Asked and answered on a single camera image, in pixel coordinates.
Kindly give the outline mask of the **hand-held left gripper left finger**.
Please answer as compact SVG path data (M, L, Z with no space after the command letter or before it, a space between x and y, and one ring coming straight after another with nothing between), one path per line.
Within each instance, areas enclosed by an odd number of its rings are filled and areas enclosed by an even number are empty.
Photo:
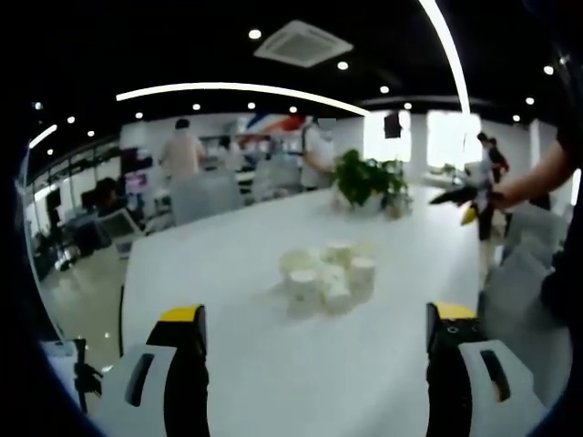
M102 381L93 421L105 436L208 436L206 311L164 312Z

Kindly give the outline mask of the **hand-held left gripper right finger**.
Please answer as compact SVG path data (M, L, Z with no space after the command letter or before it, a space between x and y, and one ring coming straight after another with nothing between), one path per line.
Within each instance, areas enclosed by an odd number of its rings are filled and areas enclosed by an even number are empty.
M475 314L426 305L428 436L527 436L547 415L532 372Z

